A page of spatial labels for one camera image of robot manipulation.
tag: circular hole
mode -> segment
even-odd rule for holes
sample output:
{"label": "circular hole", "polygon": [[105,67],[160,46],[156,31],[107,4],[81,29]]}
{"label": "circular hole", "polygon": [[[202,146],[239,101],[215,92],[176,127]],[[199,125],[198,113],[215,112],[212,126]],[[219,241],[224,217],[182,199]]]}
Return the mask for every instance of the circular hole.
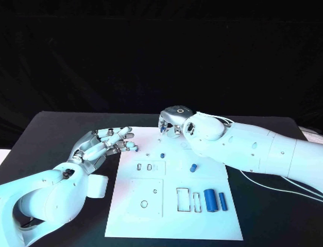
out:
{"label": "circular hole", "polygon": [[147,201],[141,201],[140,206],[141,206],[141,208],[146,208],[147,207]]}

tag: robotic hand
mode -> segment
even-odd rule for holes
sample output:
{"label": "robotic hand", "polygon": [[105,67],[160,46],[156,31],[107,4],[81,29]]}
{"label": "robotic hand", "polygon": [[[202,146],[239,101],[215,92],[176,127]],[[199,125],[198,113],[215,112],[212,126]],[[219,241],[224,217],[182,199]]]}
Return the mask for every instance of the robotic hand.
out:
{"label": "robotic hand", "polygon": [[[107,155],[137,151],[125,139],[131,128],[88,132],[76,142],[69,159],[53,170],[0,185],[0,246],[30,246],[78,215],[85,197],[102,198],[108,178],[91,173]],[[33,220],[20,226],[13,207]]]}
{"label": "robotic hand", "polygon": [[199,156],[242,171],[294,179],[323,193],[323,144],[288,138],[224,117],[200,112],[193,115],[179,105],[161,111],[159,128],[167,137],[183,134]]}

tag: white board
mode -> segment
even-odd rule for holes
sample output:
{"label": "white board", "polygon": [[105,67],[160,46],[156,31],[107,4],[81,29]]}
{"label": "white board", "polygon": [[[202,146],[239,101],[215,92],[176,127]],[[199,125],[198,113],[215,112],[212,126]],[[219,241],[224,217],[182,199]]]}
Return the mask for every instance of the white board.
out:
{"label": "white board", "polygon": [[[224,164],[196,156],[185,138],[167,138],[157,128],[133,127],[133,133],[138,152],[121,153],[105,237],[242,240]],[[189,189],[190,211],[177,211],[177,188]],[[216,192],[213,213],[206,211],[205,189]],[[221,210],[221,192],[228,211]],[[200,213],[193,193],[200,195]]]}

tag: blue battery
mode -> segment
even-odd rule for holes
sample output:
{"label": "blue battery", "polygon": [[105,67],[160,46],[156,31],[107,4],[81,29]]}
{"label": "blue battery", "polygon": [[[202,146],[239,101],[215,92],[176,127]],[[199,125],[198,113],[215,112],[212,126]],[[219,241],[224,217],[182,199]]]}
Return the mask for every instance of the blue battery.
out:
{"label": "blue battery", "polygon": [[189,168],[189,171],[190,172],[195,172],[196,171],[196,164],[192,164],[190,168]]}
{"label": "blue battery", "polygon": [[219,200],[221,200],[221,206],[222,206],[222,211],[226,211],[226,199],[225,199],[225,194],[219,193]]}
{"label": "blue battery", "polygon": [[216,199],[215,199],[215,191],[212,189],[206,189],[203,190],[203,193],[205,193],[208,212],[216,212],[218,206],[216,206]]}

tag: black curtain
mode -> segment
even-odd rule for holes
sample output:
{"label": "black curtain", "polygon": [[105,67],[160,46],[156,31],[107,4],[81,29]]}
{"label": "black curtain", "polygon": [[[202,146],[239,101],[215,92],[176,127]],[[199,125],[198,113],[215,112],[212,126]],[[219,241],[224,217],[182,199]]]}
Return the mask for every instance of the black curtain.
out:
{"label": "black curtain", "polygon": [[0,1],[0,147],[40,111],[157,114],[182,104],[323,130],[323,8],[310,9]]}

